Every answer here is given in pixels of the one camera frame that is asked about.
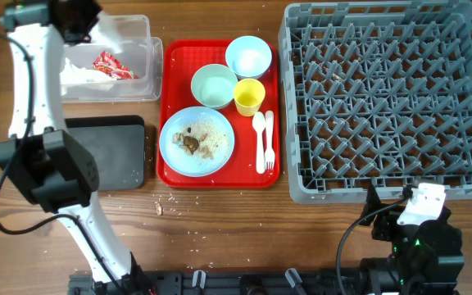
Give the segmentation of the red snack wrapper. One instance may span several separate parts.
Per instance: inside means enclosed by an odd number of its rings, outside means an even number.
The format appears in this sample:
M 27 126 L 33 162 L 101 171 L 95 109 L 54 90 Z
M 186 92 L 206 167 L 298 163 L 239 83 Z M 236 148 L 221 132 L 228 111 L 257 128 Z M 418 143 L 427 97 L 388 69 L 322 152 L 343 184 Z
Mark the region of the red snack wrapper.
M 113 79 L 137 79 L 138 76 L 127 66 L 124 66 L 109 52 L 101 52 L 93 62 L 93 68 Z

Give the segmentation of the white plastic spoon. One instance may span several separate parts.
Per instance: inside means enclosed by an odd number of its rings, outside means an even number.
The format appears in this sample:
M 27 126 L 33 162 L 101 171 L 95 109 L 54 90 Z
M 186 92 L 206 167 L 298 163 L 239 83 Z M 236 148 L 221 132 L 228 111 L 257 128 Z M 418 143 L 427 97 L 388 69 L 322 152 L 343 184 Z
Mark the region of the white plastic spoon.
M 265 122 L 265 116 L 260 111 L 252 118 L 252 127 L 256 131 L 256 172 L 260 175 L 266 171 L 263 145 L 263 132 L 266 128 Z

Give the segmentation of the mint green bowl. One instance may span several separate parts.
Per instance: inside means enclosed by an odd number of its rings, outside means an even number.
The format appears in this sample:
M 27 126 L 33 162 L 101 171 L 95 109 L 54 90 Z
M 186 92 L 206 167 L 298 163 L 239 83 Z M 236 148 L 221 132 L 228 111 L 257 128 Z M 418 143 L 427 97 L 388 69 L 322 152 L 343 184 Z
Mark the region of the mint green bowl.
M 237 76 L 229 67 L 209 64 L 194 73 L 190 88 L 192 95 L 200 104 L 219 110 L 233 101 L 237 82 Z

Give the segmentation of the yellow plastic cup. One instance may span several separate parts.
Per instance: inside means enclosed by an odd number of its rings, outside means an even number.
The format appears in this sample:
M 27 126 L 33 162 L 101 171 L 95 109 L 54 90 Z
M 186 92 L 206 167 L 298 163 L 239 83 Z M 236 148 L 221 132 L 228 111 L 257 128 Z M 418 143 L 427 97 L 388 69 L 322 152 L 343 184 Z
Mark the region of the yellow plastic cup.
M 234 102 L 242 116 L 254 116 L 266 96 L 265 86 L 258 79 L 242 79 L 234 87 Z

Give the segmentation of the light blue bowl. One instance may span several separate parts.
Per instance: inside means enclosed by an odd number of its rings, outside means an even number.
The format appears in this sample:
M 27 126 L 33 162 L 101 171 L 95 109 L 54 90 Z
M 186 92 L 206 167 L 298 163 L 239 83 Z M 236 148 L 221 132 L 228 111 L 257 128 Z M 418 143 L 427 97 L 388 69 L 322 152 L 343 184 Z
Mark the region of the light blue bowl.
M 234 39 L 225 51 L 225 62 L 239 79 L 259 79 L 269 69 L 272 50 L 264 40 L 251 35 Z

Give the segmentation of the white napkin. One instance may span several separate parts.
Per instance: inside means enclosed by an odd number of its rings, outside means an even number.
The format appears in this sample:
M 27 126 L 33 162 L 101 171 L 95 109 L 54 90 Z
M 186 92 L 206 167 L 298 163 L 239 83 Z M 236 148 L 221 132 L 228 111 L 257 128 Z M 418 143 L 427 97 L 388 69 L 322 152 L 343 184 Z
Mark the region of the white napkin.
M 75 66 L 65 58 L 65 65 L 60 73 L 61 84 L 86 84 L 110 81 L 111 77 L 99 70 L 90 70 Z

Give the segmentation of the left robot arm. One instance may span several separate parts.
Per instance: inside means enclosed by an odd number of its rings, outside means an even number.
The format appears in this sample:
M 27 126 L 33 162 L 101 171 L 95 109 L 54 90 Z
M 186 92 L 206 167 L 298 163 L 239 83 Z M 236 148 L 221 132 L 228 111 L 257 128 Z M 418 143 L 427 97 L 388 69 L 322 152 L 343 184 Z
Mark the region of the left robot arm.
M 6 5 L 0 24 L 11 45 L 15 97 L 8 139 L 0 143 L 1 178 L 66 227 L 92 269 L 93 293 L 153 294 L 104 214 L 96 162 L 68 133 L 61 105 L 63 49 L 90 42 L 101 10 L 95 1 Z

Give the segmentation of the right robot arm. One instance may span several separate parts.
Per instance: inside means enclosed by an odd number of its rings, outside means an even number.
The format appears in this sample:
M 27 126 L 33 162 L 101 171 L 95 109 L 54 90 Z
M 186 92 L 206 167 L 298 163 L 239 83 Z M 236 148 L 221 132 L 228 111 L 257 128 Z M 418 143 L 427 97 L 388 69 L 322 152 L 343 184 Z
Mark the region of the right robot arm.
M 386 258 L 364 258 L 355 290 L 359 294 L 454 294 L 465 264 L 461 231 L 450 224 L 445 187 L 422 182 L 402 190 L 406 205 L 381 202 L 368 188 L 361 226 L 374 240 L 389 242 Z

